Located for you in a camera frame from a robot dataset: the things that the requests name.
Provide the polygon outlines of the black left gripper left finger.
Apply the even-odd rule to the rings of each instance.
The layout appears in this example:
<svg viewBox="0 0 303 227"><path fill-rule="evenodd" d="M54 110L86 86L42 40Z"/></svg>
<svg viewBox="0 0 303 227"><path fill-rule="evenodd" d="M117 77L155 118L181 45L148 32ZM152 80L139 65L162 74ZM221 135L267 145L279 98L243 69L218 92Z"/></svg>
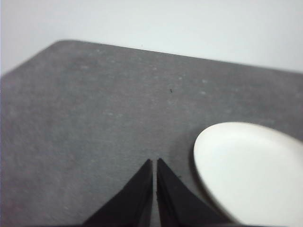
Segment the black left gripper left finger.
<svg viewBox="0 0 303 227"><path fill-rule="evenodd" d="M85 225L149 225L153 201L152 161L146 160L119 193L97 210Z"/></svg>

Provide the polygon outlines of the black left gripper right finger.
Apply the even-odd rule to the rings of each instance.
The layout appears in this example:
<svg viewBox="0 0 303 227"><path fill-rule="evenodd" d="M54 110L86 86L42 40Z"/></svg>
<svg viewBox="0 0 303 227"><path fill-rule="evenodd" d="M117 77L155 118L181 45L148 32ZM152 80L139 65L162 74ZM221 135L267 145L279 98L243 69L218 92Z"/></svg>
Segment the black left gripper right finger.
<svg viewBox="0 0 303 227"><path fill-rule="evenodd" d="M157 160L157 201L162 225L220 225L228 219L195 196L163 159Z"/></svg>

